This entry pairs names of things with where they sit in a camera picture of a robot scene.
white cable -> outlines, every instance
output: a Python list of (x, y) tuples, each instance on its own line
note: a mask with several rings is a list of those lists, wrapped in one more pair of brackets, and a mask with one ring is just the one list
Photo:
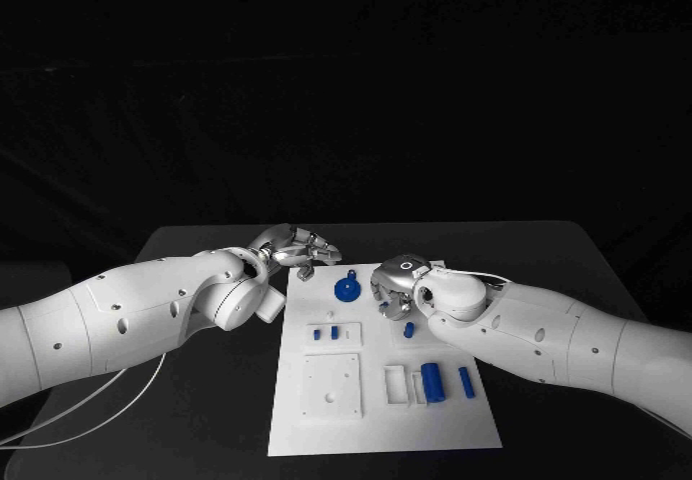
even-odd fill
[(439, 267), (439, 270), (445, 270), (448, 272), (455, 272), (455, 273), (462, 273), (465, 275), (480, 275), (481, 277), (498, 278), (503, 282), (511, 283), (511, 280), (507, 280), (504, 277), (500, 277), (498, 275), (493, 275), (491, 273), (464, 272), (462, 270), (451, 270), (449, 268), (441, 268), (441, 267)]
[(85, 435), (87, 435), (90, 432), (93, 432), (95, 430), (98, 430), (105, 424), (108, 424), (112, 420), (115, 420), (115, 418), (118, 418), (118, 416), (123, 413), (123, 411), (132, 406), (134, 402), (138, 400), (138, 398), (144, 395), (144, 392), (147, 391), (147, 388), (148, 386), (151, 385), (151, 382), (154, 381), (154, 378), (155, 378), (155, 375), (158, 374), (158, 370), (161, 369), (161, 365), (162, 365), (162, 359), (165, 358), (165, 354), (161, 355), (161, 361), (158, 362), (158, 366), (155, 367), (155, 371), (154, 371), (154, 374), (151, 375), (151, 378), (148, 379), (148, 382), (147, 384), (144, 385), (144, 388), (141, 389), (141, 392), (136, 394), (136, 396), (134, 397), (132, 401), (123, 406), (123, 408), (119, 410), (118, 413), (115, 413), (115, 415), (112, 415), (110, 418), (108, 418), (108, 420), (105, 420), (102, 423), (99, 423), (92, 429), (86, 430), (85, 432), (82, 432), (79, 435), (70, 437), (70, 438), (66, 438), (64, 440), (60, 440), (59, 442), (53, 442), (53, 443), (46, 443), (43, 445), (17, 445), (17, 446), (11, 446), (11, 447), (0, 447), (0, 450), (28, 450), (31, 448), (44, 448), (44, 447), (51, 447), (54, 445), (59, 445), (60, 443), (66, 443), (66, 442), (70, 442), (72, 440), (76, 440), (77, 438), (83, 437)]
[(15, 435), (12, 435), (10, 438), (5, 438), (4, 440), (0, 440), (0, 445), (4, 445), (5, 443), (11, 442), (17, 438), (23, 437), (24, 435), (28, 435), (31, 432), (38, 430), (38, 428), (43, 428), (46, 425), (50, 425), (56, 420), (59, 420), (67, 413), (73, 412), (115, 382), (118, 377), (126, 372), (126, 368), (118, 372), (118, 374), (108, 380), (105, 385), (67, 410), (64, 410), (60, 414), (57, 414), (54, 417), (48, 418), (44, 422), (38, 423), (34, 425), (31, 428), (24, 430), (23, 432), (18, 432)]

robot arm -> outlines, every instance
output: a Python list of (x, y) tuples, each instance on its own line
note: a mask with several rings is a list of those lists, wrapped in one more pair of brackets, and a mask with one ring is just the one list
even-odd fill
[[(384, 262), (373, 285), (405, 276), (406, 262), (409, 256)], [(394, 298), (420, 310), (446, 344), (526, 380), (621, 398), (692, 435), (690, 333), (614, 317), (542, 288), (493, 285), (429, 265), (407, 278)], [(374, 289), (382, 298), (386, 288)], [(403, 318), (387, 308), (384, 317)]]
[(108, 270), (50, 297), (0, 311), (0, 407), (72, 380), (128, 368), (175, 349), (209, 327), (271, 323), (285, 303), (268, 278), (285, 266), (311, 276), (311, 260), (338, 250), (289, 225), (245, 248), (159, 258)]

white board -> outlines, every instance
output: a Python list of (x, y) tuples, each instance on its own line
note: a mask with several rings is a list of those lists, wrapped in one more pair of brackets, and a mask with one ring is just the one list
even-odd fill
[[(425, 317), (415, 309), (399, 322), (379, 314), (380, 302), (371, 298), (369, 289), (377, 266), (318, 266), (308, 282), (301, 282), (295, 275), (288, 276), (269, 456), (501, 447), (475, 361), (471, 355), (431, 337)], [(334, 284), (348, 270), (356, 271), (361, 293), (353, 302), (344, 303), (334, 297)], [(410, 339), (403, 337), (407, 321), (415, 324)], [(321, 326), (321, 343), (312, 337), (315, 325)], [(341, 341), (330, 338), (331, 325), (338, 326)], [(348, 329), (357, 333), (348, 335), (348, 339), (341, 338)], [(344, 359), (351, 357), (356, 360), (348, 361), (357, 366), (357, 374), (344, 364)], [(309, 365), (305, 360), (315, 358), (320, 360)], [(446, 397), (439, 403), (426, 403), (423, 395), (420, 398), (419, 371), (428, 362), (439, 365)], [(468, 368), (472, 399), (465, 398), (459, 367)], [(314, 368), (321, 381), (311, 381)], [(394, 397), (387, 397), (386, 390), (384, 372), (400, 372), (400, 369), (406, 404), (400, 404), (400, 373), (390, 377), (396, 382)], [(348, 383), (353, 375), (358, 375), (358, 388)], [(356, 403), (360, 408), (350, 409)], [(307, 413), (307, 406), (312, 408), (312, 415)]]

blue object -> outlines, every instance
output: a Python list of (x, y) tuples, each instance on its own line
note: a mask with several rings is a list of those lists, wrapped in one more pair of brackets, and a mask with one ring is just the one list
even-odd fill
[(475, 393), (472, 391), (471, 377), (468, 376), (468, 370), (465, 367), (458, 369), (458, 374), (461, 375), (461, 383), (464, 384), (465, 398), (472, 398)]
[(413, 336), (413, 322), (406, 323), (406, 328), (403, 329), (403, 336), (410, 338)]
[(439, 377), (439, 367), (436, 363), (423, 363), (420, 365), (422, 390), (428, 403), (444, 402), (442, 379)]
[(335, 282), (334, 295), (341, 302), (351, 302), (360, 296), (360, 284), (356, 282), (354, 270), (348, 270), (348, 276)]

robotic hand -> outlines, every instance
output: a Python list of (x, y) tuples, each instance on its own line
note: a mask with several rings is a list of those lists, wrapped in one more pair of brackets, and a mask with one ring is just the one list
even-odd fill
[[(482, 282), (477, 276), (494, 277)], [(692, 334), (624, 320), (567, 296), (399, 255), (370, 278), (390, 320), (413, 306), (432, 334), (526, 380), (606, 393), (692, 435)]]
[(175, 349), (198, 330), (271, 323), (285, 297), (281, 266), (312, 275), (341, 256), (308, 231), (276, 225), (247, 248), (159, 258), (108, 270), (50, 297), (0, 310), (0, 407), (72, 380), (122, 370)]

